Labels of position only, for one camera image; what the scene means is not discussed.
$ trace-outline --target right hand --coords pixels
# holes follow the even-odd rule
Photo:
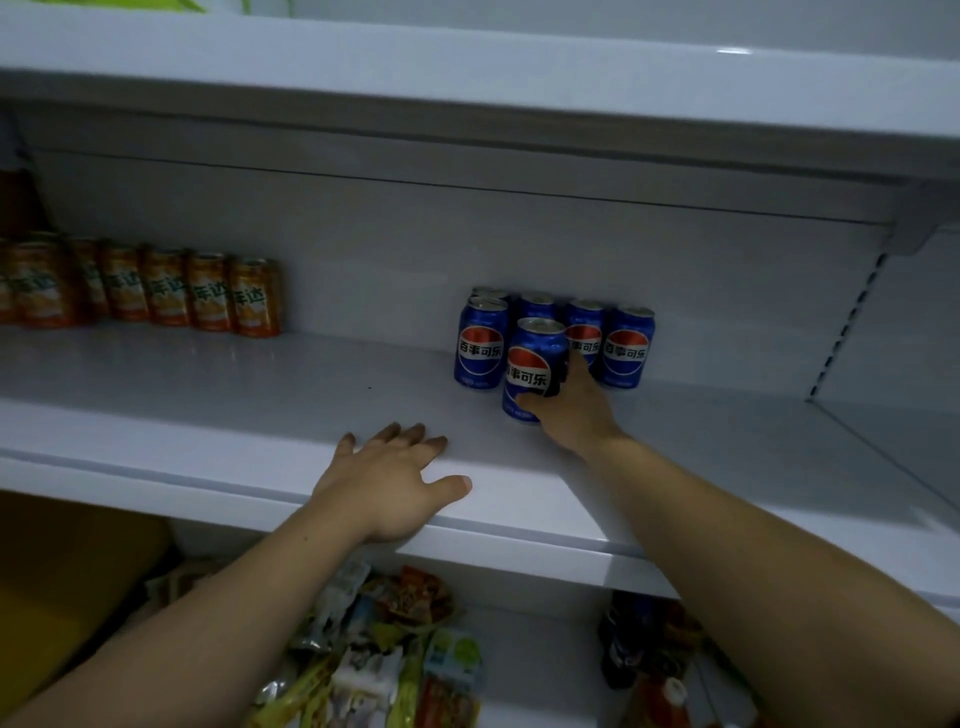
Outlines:
[[[625,436],[580,352],[570,352],[570,367],[560,394],[542,397],[527,392],[519,395],[516,403],[537,415],[543,431],[559,445],[581,456],[608,438]]]

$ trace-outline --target blue soda can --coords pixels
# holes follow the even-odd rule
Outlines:
[[[596,378],[609,387],[634,389],[640,383],[655,328],[654,312],[649,308],[621,305],[614,309]]]
[[[593,364],[603,344],[605,306],[599,301],[574,299],[566,305],[566,340],[572,352],[580,352],[587,364]]]
[[[516,396],[533,392],[553,397],[566,379],[569,346],[564,325],[553,319],[528,317],[516,322],[507,351],[507,376],[503,385],[503,411],[515,420],[539,422],[516,403]]]
[[[553,296],[541,291],[527,291],[520,294],[514,306],[514,320],[520,319],[556,319],[557,305]]]
[[[495,389],[503,378],[509,328],[506,301],[470,296],[460,312],[453,378],[469,389]]]
[[[503,288],[490,288],[488,285],[475,285],[470,291],[471,296],[480,296],[485,299],[499,299],[508,302],[510,300],[510,291]]]

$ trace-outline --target white shelf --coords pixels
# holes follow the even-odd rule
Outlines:
[[[450,437],[428,479],[469,497],[400,553],[672,595],[584,467],[442,352],[311,334],[250,341],[103,326],[0,332],[7,488],[269,530],[346,430],[390,419]],[[960,596],[960,518],[814,406],[653,379],[613,395],[634,435],[937,600]]]
[[[530,19],[518,25],[491,24],[482,12],[423,19],[403,11],[396,16],[395,4],[366,5],[369,14],[359,6],[341,4],[338,14],[320,5],[315,16],[323,19],[291,20],[5,3],[0,93],[132,103],[128,87],[104,90],[91,83],[113,79],[194,85],[198,93],[214,87],[274,89],[960,136],[960,62],[949,45],[960,14],[946,6],[917,12],[903,0],[886,0],[877,10],[848,0],[849,18],[823,22],[836,16],[835,3],[794,17],[795,3],[741,2],[714,14],[718,30],[700,32],[712,22],[704,22],[705,9],[656,18],[662,4],[654,3],[641,10],[621,4],[609,14],[612,28],[593,31],[581,31],[584,19],[576,13],[561,25],[539,23],[537,18],[562,13],[538,11],[536,3],[511,6],[520,21]],[[424,12],[434,8],[427,5]],[[629,22],[621,23],[621,16]],[[873,25],[864,32],[866,19]],[[907,33],[911,28],[917,32]],[[38,85],[34,74],[43,75],[45,83]],[[181,100],[182,106],[165,111],[196,112],[185,96]]]
[[[614,725],[628,693],[612,691],[600,672],[603,654],[593,622],[469,610],[485,683],[478,728],[603,728]],[[695,669],[685,680],[693,728],[713,720]]]
[[[960,508],[960,414],[842,401],[822,406]]]

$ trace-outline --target red snack package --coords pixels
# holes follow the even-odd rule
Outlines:
[[[417,707],[416,728],[473,728],[480,703],[429,677]]]

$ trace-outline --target left hand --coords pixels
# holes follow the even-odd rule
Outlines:
[[[354,452],[356,438],[348,432],[317,481],[309,506],[340,509],[363,541],[396,541],[416,533],[472,488],[465,475],[423,482],[420,471],[446,448],[445,437],[424,440],[425,433],[423,425],[403,430],[393,423]]]

